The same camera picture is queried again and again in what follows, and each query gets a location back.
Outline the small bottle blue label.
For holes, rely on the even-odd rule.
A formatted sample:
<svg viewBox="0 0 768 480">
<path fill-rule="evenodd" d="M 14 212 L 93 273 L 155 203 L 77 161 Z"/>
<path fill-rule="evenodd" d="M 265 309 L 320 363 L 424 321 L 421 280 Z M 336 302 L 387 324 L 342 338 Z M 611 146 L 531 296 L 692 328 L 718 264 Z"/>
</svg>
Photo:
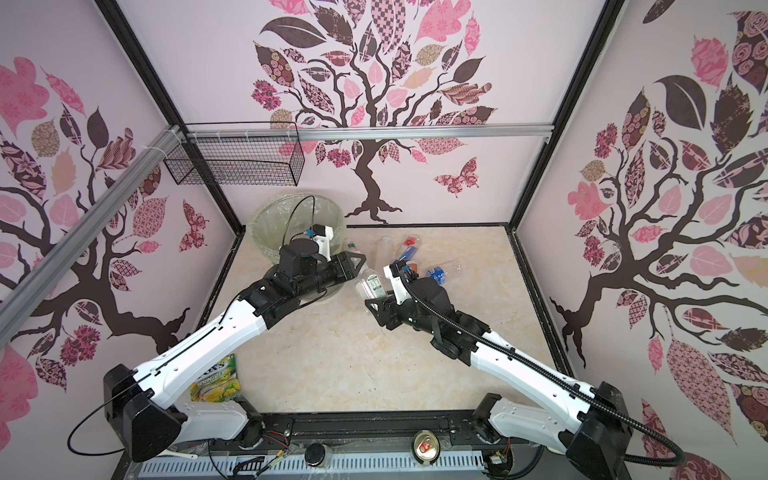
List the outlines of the small bottle blue label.
<svg viewBox="0 0 768 480">
<path fill-rule="evenodd" d="M 426 274 L 435 280 L 438 285 L 445 285 L 449 281 L 455 280 L 461 273 L 461 268 L 455 264 L 444 263 L 443 265 L 433 266 L 426 270 Z"/>
</svg>

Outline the clear bottle green white label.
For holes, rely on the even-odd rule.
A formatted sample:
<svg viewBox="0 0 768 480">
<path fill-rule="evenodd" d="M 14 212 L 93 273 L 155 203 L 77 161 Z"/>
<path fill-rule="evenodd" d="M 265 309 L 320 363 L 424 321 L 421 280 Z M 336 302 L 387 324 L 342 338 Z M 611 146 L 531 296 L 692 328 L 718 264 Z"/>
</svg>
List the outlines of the clear bottle green white label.
<svg viewBox="0 0 768 480">
<path fill-rule="evenodd" d="M 360 274 L 355 290 L 363 301 L 376 300 L 387 296 L 387 291 L 381 277 L 371 268 L 365 269 Z"/>
</svg>

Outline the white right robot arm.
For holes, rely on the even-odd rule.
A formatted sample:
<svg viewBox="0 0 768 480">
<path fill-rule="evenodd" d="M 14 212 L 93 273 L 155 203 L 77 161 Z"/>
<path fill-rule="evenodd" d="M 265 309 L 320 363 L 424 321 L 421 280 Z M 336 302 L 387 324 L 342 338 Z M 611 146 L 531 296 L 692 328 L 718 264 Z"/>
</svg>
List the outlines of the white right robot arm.
<svg viewBox="0 0 768 480">
<path fill-rule="evenodd" d="M 631 428 L 569 393 L 578 384 L 575 379 L 515 349 L 486 323 L 455 309 L 435 280 L 401 275 L 393 292 L 368 299 L 365 306 L 380 326 L 425 332 L 446 357 L 491 374 L 534 401 L 526 406 L 486 394 L 473 414 L 474 429 L 484 442 L 530 441 L 564 455 L 589 479 L 628 478 L 625 454 Z"/>
</svg>

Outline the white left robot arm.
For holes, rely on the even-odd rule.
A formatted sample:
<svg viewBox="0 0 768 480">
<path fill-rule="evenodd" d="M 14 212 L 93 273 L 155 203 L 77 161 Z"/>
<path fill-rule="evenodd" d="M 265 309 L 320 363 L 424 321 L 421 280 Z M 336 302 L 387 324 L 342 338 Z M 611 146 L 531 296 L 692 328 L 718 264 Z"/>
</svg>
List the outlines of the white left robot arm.
<svg viewBox="0 0 768 480">
<path fill-rule="evenodd" d="M 254 426 L 256 416 L 238 402 L 182 408 L 175 403 L 238 347 L 329 288 L 355 280 L 365 262 L 362 253 L 323 253 L 318 238 L 295 239 L 281 247 L 278 264 L 200 330 L 133 369 L 119 364 L 109 370 L 103 379 L 105 418 L 130 459 L 150 460 L 179 442 L 235 439 Z"/>
</svg>

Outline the clear bottle green cap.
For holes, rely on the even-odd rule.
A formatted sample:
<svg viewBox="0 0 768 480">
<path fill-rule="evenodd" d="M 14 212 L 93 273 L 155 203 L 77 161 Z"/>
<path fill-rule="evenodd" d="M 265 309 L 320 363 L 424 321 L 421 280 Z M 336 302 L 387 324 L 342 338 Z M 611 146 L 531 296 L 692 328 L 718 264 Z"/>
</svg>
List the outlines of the clear bottle green cap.
<svg viewBox="0 0 768 480">
<path fill-rule="evenodd" d="M 357 253 L 357 254 L 361 253 L 361 251 L 357 247 L 356 243 L 353 240 L 349 239 L 349 238 L 344 240 L 344 247 L 345 247 L 346 250 L 348 250 L 350 252 Z"/>
</svg>

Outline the clear bottle pink blue label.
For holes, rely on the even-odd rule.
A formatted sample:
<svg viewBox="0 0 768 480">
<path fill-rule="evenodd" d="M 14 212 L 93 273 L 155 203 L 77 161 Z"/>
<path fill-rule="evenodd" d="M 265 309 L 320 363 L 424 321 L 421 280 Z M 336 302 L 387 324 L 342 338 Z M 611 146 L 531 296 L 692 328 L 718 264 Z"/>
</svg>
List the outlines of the clear bottle pink blue label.
<svg viewBox="0 0 768 480">
<path fill-rule="evenodd" d="M 411 261 L 418 252 L 420 242 L 421 240 L 417 236 L 406 237 L 396 251 L 395 260 L 404 262 Z"/>
</svg>

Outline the tin can on base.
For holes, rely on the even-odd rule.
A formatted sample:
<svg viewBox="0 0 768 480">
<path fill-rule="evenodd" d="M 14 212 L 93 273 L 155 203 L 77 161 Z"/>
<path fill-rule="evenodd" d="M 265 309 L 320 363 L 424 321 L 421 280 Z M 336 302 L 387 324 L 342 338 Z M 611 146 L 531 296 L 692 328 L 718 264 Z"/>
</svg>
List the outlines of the tin can on base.
<svg viewBox="0 0 768 480">
<path fill-rule="evenodd" d="M 433 465 L 441 454 L 440 441 L 429 430 L 418 431 L 411 442 L 411 454 L 417 463 Z"/>
</svg>

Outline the green snack bag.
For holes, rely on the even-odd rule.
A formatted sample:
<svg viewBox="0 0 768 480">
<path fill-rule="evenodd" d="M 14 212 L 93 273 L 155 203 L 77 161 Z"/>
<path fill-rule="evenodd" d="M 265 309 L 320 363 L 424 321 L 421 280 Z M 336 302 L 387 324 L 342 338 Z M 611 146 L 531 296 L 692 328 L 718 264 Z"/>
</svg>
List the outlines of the green snack bag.
<svg viewBox="0 0 768 480">
<path fill-rule="evenodd" d="M 189 389 L 193 402 L 223 403 L 241 395 L 234 354 L 227 355 L 203 373 Z"/>
</svg>

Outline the black round knob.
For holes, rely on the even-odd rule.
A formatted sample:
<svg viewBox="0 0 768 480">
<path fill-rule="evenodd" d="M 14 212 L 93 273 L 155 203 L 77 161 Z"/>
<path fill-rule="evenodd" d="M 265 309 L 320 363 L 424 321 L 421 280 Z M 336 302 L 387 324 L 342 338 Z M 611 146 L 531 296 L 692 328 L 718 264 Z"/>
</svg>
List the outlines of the black round knob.
<svg viewBox="0 0 768 480">
<path fill-rule="evenodd" d="M 310 444 L 304 452 L 304 461 L 308 467 L 323 468 L 330 459 L 331 454 L 326 445 L 322 443 Z"/>
</svg>

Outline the aluminium rail back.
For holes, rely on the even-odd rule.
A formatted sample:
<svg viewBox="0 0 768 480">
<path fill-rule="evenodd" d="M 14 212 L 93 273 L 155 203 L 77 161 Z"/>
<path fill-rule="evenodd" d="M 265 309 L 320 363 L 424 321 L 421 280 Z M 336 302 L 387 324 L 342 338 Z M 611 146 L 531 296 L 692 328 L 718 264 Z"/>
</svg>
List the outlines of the aluminium rail back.
<svg viewBox="0 0 768 480">
<path fill-rule="evenodd" d="M 554 131 L 550 124 L 482 124 L 397 127 L 350 127 L 350 128 L 266 128 L 225 129 L 219 125 L 207 125 L 206 129 L 193 130 L 188 126 L 186 137 L 190 140 L 211 138 L 214 141 L 229 138 L 257 139 L 276 138 L 296 141 L 423 139 L 423 138 L 486 138 L 486 137 L 544 137 Z"/>
</svg>

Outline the aluminium rail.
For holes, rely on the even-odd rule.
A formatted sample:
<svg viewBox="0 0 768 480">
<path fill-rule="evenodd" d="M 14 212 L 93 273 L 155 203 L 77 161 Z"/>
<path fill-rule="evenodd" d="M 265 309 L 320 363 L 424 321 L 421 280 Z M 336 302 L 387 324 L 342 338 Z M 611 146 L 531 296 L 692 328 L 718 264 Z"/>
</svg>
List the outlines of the aluminium rail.
<svg viewBox="0 0 768 480">
<path fill-rule="evenodd" d="M 49 291 L 76 263 L 132 192 L 183 140 L 184 135 L 177 126 L 169 125 L 162 130 L 69 233 L 53 246 L 41 264 L 10 292 L 1 305 L 2 345 L 11 341 L 20 326 L 32 316 Z"/>
<path fill-rule="evenodd" d="M 423 138 L 486 138 L 486 137 L 544 137 L 554 131 L 550 124 L 482 124 L 397 127 L 350 127 L 350 128 L 266 128 L 225 129 L 219 125 L 207 125 L 206 129 L 193 130 L 188 126 L 186 137 L 190 140 L 211 138 L 214 141 L 229 138 L 257 139 L 276 138 L 296 141 L 423 139 Z"/>
</svg>

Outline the aluminium rail left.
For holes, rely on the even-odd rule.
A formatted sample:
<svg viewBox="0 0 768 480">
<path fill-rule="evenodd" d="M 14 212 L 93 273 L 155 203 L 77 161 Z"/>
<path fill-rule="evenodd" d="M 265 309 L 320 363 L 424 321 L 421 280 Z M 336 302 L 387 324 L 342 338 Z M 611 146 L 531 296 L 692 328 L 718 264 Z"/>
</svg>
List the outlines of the aluminium rail left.
<svg viewBox="0 0 768 480">
<path fill-rule="evenodd" d="M 132 192 L 183 140 L 184 135 L 177 126 L 169 125 L 162 130 L 69 233 L 53 246 L 41 264 L 10 292 L 1 305 L 2 345 L 11 341 L 20 326 L 32 316 L 49 291 L 76 263 Z"/>
</svg>

